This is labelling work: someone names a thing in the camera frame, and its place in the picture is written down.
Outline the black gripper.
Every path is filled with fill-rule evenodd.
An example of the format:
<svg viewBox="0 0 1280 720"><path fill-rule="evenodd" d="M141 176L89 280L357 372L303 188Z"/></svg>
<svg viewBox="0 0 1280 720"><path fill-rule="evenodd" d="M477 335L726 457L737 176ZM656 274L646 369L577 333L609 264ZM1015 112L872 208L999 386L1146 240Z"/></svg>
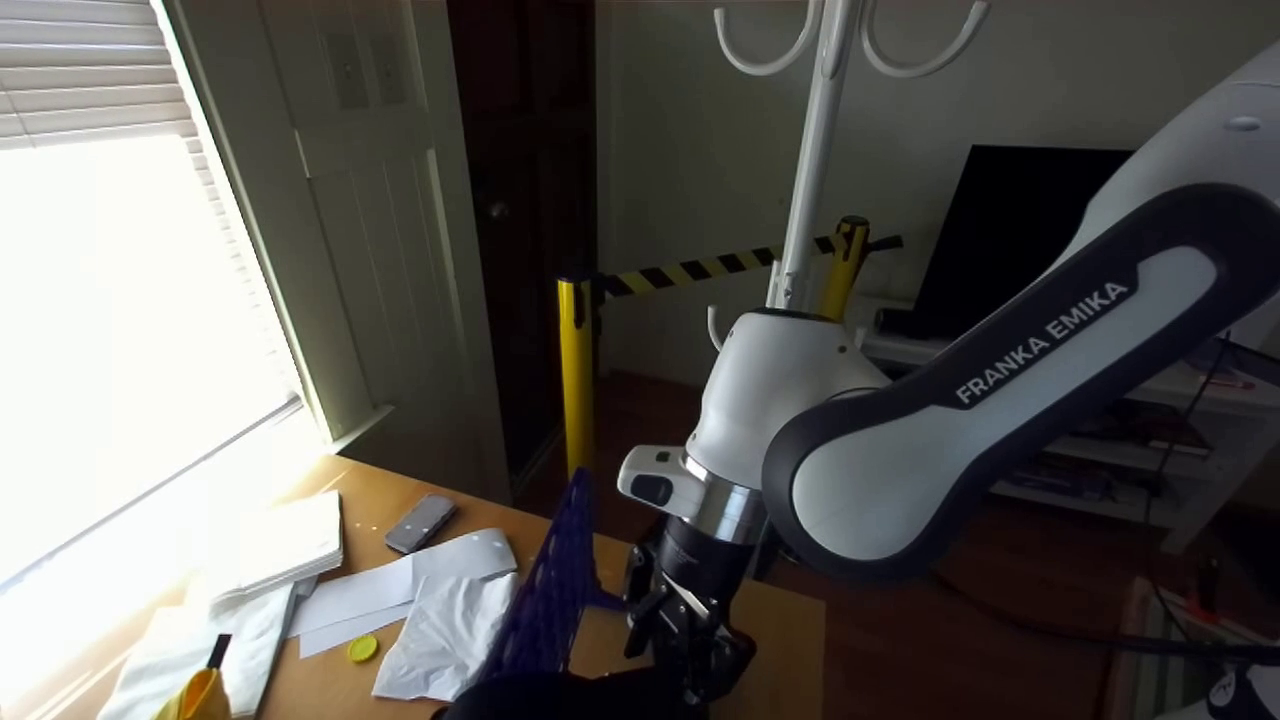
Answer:
<svg viewBox="0 0 1280 720"><path fill-rule="evenodd" d="M656 518L632 543L623 652L646 652L682 705L722 700L757 659L757 640L733 625L746 560L746 543L722 543L682 518Z"/></svg>

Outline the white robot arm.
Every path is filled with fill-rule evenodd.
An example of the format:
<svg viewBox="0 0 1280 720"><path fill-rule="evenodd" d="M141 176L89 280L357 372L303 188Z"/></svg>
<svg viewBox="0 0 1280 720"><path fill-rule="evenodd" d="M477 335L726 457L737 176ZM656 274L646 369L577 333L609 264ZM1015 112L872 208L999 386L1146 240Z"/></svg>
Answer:
<svg viewBox="0 0 1280 720"><path fill-rule="evenodd" d="M1270 301L1275 107L1262 47L1119 162L1049 270L901 378L835 318L741 317L691 435L616 470L663 516L628 646L691 706L726 697L757 657L726 612L766 536L832 576L917 576L996 476Z"/></svg>

